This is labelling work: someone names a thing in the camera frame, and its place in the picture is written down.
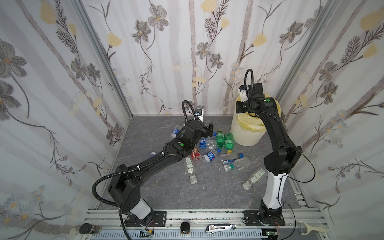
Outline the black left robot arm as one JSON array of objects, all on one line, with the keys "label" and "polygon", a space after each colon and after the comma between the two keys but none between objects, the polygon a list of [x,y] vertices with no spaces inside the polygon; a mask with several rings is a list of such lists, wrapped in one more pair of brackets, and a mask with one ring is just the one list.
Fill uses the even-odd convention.
[{"label": "black left robot arm", "polygon": [[[101,203],[118,208],[121,214],[134,215],[139,225],[151,225],[155,214],[141,196],[141,185],[166,167],[189,156],[198,146],[201,138],[211,137],[213,132],[212,122],[204,126],[200,120],[188,121],[181,132],[166,143],[158,154],[129,167],[122,164],[114,173],[96,180],[92,186],[93,196]],[[97,186],[108,179],[111,179],[108,193],[113,201],[108,201],[97,193]]]}]

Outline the blue label bottle back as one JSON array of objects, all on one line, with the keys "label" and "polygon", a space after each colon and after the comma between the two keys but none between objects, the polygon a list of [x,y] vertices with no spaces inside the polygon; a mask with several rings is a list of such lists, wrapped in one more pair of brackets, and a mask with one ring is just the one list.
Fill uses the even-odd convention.
[{"label": "blue label bottle back", "polygon": [[174,139],[176,137],[176,135],[179,133],[181,128],[182,128],[182,126],[180,126],[180,125],[174,126],[172,133],[171,133],[171,139]]}]

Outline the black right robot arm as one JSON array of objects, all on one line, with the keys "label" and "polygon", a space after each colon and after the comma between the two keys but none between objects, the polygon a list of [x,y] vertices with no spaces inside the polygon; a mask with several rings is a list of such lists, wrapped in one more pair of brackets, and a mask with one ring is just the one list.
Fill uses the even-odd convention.
[{"label": "black right robot arm", "polygon": [[296,165],[303,150],[290,139],[281,121],[274,98],[266,97],[262,84],[241,85],[240,100],[236,102],[236,113],[247,113],[260,118],[267,130],[272,152],[264,157],[268,172],[267,189],[258,212],[261,225],[284,226],[282,194],[288,174]]}]

